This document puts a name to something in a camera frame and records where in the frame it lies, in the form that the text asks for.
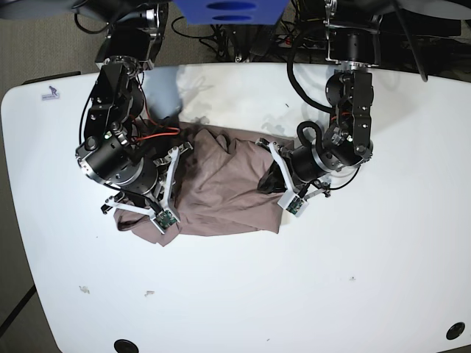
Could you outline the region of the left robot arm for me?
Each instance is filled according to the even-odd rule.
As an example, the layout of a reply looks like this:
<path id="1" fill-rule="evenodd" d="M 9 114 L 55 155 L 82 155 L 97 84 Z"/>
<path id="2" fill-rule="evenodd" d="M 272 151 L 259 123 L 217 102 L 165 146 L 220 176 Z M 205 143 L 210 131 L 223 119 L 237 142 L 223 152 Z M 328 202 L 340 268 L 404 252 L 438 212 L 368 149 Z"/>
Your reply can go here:
<path id="1" fill-rule="evenodd" d="M 258 183 L 264 194 L 294 192 L 306 197 L 310 185 L 328 195 L 332 188 L 321 177 L 343 167 L 360 167 L 372 156 L 371 115 L 374 99 L 369 67 L 380 65 L 382 48 L 396 55 L 405 39 L 422 81 L 428 81 L 434 46 L 424 47 L 417 40 L 420 31 L 408 16 L 416 13 L 443 21 L 469 21 L 469 1 L 326 1 L 323 20 L 304 28 L 293 39 L 287 61 L 291 86 L 309 106 L 330 116 L 326 131 L 315 122 L 297 126 L 300 147 L 276 150 L 280 162 L 273 162 Z M 341 66 L 326 83 L 327 105 L 313 100 L 294 74 L 298 48 L 307 39 L 325 42 L 327 60 Z"/>

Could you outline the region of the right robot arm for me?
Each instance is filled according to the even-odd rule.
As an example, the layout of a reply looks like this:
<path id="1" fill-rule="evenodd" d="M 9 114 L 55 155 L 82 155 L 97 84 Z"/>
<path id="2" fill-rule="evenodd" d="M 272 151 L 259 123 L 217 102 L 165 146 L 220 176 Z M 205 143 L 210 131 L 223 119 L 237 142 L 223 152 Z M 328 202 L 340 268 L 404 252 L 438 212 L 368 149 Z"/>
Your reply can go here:
<path id="1" fill-rule="evenodd" d="M 167 1 L 3 1 L 1 17 L 15 20 L 70 12 L 103 22 L 105 36 L 97 56 L 99 75 L 79 122 L 75 157 L 82 172 L 116 194 L 102 206 L 147 215 L 160 227 L 178 222 L 172 188 L 184 146 L 160 159 L 157 138 L 175 136 L 175 126 L 149 113 L 143 88 L 146 71 L 160 51 L 169 14 Z"/>

